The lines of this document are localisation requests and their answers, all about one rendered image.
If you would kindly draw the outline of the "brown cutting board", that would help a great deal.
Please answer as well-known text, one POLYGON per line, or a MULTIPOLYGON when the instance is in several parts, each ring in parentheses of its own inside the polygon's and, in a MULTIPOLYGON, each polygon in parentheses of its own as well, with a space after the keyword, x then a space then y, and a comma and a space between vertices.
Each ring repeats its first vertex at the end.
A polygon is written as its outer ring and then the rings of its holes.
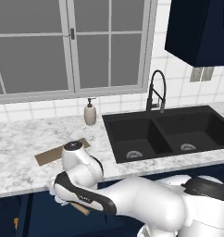
POLYGON ((63 144, 59 147, 48 150, 46 152, 40 153, 39 155, 35 156, 35 159, 39 166, 43 166, 45 164, 58 160, 60 157, 62 157, 64 149, 68 149, 69 151, 72 151, 72 150, 76 150, 77 148, 81 148, 82 146, 87 148, 87 147, 90 147, 91 145, 84 138, 81 138, 79 140, 72 141, 72 142, 63 144))

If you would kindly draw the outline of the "navy cupboard door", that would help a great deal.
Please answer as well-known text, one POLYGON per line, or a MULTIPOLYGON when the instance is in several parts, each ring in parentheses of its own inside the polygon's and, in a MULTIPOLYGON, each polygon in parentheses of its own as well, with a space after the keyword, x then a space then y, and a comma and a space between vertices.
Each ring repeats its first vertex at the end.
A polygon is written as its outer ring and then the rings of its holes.
POLYGON ((25 199, 21 195, 0 198, 0 237, 26 237, 24 229, 25 199), (14 218, 19 218, 15 229, 14 218))

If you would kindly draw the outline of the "grey framed window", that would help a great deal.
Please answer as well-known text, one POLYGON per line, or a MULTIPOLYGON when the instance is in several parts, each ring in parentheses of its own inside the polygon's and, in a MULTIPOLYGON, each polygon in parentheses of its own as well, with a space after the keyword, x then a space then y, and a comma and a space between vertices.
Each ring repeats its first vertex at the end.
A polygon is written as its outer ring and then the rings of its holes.
POLYGON ((144 93, 157 0, 0 0, 0 104, 144 93), (75 32, 75 40, 63 37, 75 32))

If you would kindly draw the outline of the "dark window latch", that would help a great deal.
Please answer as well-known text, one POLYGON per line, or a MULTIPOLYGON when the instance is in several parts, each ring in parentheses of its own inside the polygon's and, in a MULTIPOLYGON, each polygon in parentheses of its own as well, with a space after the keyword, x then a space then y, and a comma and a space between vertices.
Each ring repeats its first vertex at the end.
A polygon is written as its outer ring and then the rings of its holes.
POLYGON ((75 40, 75 32, 74 29, 70 29, 70 34, 69 35, 64 35, 63 37, 69 37, 71 40, 75 40))

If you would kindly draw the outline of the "navy drawer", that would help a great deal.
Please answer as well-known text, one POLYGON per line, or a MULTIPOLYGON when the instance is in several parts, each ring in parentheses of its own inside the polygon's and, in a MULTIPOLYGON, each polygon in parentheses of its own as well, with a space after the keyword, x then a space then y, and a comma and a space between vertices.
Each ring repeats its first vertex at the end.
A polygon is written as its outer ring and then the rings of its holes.
POLYGON ((84 215, 71 204, 61 206, 49 192, 32 198, 28 237, 136 237, 142 222, 91 210, 84 215))

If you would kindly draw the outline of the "navy sink cupboard front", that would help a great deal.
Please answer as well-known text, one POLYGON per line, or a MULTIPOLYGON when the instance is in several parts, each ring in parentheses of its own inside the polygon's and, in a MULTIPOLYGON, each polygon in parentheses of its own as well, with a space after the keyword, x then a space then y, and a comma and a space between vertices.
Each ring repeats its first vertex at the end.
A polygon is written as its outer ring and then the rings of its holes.
POLYGON ((164 180, 164 183, 170 183, 171 185, 180 185, 188 179, 197 176, 214 177, 224 183, 224 164, 196 168, 188 167, 180 170, 166 170, 156 174, 143 175, 144 178, 151 181, 164 180))

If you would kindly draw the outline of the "black double sink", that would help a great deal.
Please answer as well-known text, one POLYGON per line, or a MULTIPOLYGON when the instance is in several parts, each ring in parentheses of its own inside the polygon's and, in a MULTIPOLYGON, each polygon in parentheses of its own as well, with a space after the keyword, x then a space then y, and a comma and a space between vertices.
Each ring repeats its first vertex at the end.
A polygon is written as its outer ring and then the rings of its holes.
POLYGON ((210 106, 104 115, 117 163, 224 149, 224 118, 210 106))

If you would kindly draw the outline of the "grey wall socket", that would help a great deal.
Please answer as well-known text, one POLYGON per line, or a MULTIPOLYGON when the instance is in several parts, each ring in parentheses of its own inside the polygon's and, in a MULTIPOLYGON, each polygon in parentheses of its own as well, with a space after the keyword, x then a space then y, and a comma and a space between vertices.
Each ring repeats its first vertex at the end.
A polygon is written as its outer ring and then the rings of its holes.
POLYGON ((190 82, 197 82, 201 80, 203 69, 202 68, 193 68, 191 73, 190 82))
POLYGON ((202 81, 210 81, 212 79, 214 67, 205 67, 202 74, 202 81))

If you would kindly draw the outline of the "beige soap dispenser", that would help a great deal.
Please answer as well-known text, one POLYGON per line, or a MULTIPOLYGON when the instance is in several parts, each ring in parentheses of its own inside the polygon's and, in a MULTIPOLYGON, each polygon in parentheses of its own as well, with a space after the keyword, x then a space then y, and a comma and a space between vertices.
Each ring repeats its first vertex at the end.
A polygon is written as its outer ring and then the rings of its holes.
POLYGON ((84 120, 89 126, 92 126, 96 122, 96 108, 92 104, 92 98, 88 98, 88 104, 84 108, 84 120))

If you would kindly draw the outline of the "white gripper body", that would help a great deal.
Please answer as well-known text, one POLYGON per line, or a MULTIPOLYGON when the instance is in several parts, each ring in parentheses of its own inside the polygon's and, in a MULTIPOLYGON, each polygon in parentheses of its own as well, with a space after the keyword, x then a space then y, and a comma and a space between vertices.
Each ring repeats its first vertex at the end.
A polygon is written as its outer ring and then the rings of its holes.
POLYGON ((54 197, 55 201, 60 204, 61 206, 66 206, 68 205, 68 202, 65 200, 62 200, 56 195, 55 188, 54 188, 54 181, 51 181, 50 186, 49 186, 49 193, 54 197))

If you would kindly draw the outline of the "black spring tap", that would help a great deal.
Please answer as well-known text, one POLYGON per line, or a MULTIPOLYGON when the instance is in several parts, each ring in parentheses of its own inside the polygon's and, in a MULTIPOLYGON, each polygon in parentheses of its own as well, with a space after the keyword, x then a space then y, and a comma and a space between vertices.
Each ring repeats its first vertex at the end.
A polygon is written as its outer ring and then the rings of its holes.
POLYGON ((164 113, 165 111, 165 105, 166 105, 166 99, 167 99, 167 82, 164 73, 156 69, 151 77, 151 82, 149 86, 149 91, 148 91, 148 97, 146 100, 146 112, 150 112, 153 108, 159 107, 160 108, 160 113, 164 113), (163 95, 161 96, 157 90, 154 88, 154 79, 155 75, 159 73, 162 81, 163 81, 163 95), (156 94, 158 97, 158 102, 156 104, 153 103, 153 94, 156 94))

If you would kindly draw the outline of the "navy wall cupboard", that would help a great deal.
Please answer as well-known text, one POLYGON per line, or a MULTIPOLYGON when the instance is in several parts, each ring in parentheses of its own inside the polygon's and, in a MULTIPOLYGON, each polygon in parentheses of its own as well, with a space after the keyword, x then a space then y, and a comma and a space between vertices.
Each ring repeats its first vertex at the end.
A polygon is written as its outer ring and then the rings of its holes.
POLYGON ((171 0, 165 50, 196 68, 224 66, 224 0, 171 0))

